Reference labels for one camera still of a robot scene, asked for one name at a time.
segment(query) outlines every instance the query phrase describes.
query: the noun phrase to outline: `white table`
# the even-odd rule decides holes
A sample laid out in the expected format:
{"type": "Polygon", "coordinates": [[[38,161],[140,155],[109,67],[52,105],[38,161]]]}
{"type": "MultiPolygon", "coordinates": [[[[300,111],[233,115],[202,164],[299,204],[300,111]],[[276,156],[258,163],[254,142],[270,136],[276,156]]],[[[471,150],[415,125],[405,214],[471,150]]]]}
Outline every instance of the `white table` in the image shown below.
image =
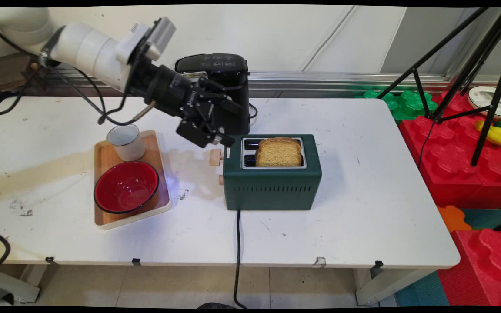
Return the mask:
{"type": "MultiPolygon", "coordinates": [[[[12,103],[6,99],[0,110],[12,103]]],[[[107,98],[109,109],[120,99],[107,98]]],[[[359,304],[373,303],[459,262],[459,253],[386,104],[378,99],[251,99],[252,133],[312,133],[322,181],[309,211],[243,211],[242,265],[356,271],[359,304]],[[370,281],[367,269],[383,262],[370,281]]],[[[127,99],[113,117],[144,107],[127,99]]],[[[152,110],[171,210],[111,230],[94,224],[94,145],[113,127],[78,97],[23,97],[0,117],[0,232],[6,263],[233,266],[236,212],[209,151],[175,133],[177,117],[152,110]],[[31,210],[31,216],[25,214],[31,210]]],[[[3,253],[0,244],[0,256],[3,253]]]]}

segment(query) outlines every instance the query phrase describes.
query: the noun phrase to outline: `red foam block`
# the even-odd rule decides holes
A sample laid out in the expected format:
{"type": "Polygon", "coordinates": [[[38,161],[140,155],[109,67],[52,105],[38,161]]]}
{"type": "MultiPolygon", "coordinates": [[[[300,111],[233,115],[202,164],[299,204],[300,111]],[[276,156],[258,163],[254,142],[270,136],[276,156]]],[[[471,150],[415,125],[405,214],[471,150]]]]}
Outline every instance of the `red foam block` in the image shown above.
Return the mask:
{"type": "MultiPolygon", "coordinates": [[[[434,98],[440,103],[445,93],[434,98]]],[[[457,94],[444,116],[471,109],[467,95],[457,94]]],[[[471,166],[473,152],[481,133],[474,123],[481,114],[434,124],[423,151],[420,173],[439,206],[460,208],[501,208],[501,147],[485,141],[476,167],[471,166]]],[[[425,117],[402,121],[399,129],[415,163],[433,121],[425,117]]]]}
{"type": "Polygon", "coordinates": [[[438,270],[450,305],[501,306],[501,232],[456,230],[451,237],[461,261],[438,270]]]}
{"type": "MultiPolygon", "coordinates": [[[[399,126],[416,164],[431,124],[431,120],[417,117],[399,126]]],[[[469,165],[469,154],[455,143],[454,136],[445,123],[435,124],[423,151],[420,173],[438,206],[461,207],[459,204],[482,186],[475,168],[469,165]]]]}

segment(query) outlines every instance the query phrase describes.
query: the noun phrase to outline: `coffee maker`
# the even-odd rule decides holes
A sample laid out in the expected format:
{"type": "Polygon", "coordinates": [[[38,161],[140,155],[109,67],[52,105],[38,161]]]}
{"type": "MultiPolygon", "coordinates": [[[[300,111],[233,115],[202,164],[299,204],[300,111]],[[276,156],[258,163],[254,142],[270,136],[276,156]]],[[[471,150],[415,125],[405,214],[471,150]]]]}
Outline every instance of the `coffee maker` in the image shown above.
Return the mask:
{"type": "Polygon", "coordinates": [[[226,135],[246,135],[251,130],[249,114],[249,88],[247,60],[227,53],[187,56],[175,62],[175,71],[196,83],[206,77],[221,84],[231,100],[243,107],[243,113],[215,110],[213,123],[222,127],[226,135]]]}

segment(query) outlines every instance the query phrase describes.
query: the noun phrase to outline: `tile floor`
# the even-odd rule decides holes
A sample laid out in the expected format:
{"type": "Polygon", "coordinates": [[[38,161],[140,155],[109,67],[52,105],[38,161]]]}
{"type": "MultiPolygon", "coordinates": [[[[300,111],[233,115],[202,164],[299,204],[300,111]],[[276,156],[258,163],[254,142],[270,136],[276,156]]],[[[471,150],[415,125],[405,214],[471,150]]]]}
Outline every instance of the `tile floor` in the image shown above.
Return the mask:
{"type": "MultiPolygon", "coordinates": [[[[30,305],[195,309],[217,302],[236,307],[234,274],[233,267],[50,266],[38,301],[30,305]]],[[[249,309],[356,307],[353,272],[242,267],[238,300],[249,309]]],[[[393,296],[381,306],[396,306],[393,296]]]]}

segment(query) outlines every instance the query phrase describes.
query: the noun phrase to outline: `wooden knob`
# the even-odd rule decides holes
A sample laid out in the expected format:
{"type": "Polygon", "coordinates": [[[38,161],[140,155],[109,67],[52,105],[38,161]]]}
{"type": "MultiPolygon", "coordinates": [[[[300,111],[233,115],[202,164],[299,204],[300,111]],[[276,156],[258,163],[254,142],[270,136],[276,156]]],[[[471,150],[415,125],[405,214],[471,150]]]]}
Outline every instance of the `wooden knob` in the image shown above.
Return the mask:
{"type": "Polygon", "coordinates": [[[221,149],[211,149],[210,158],[208,159],[208,164],[211,166],[219,166],[219,162],[223,160],[223,151],[221,149]]]}

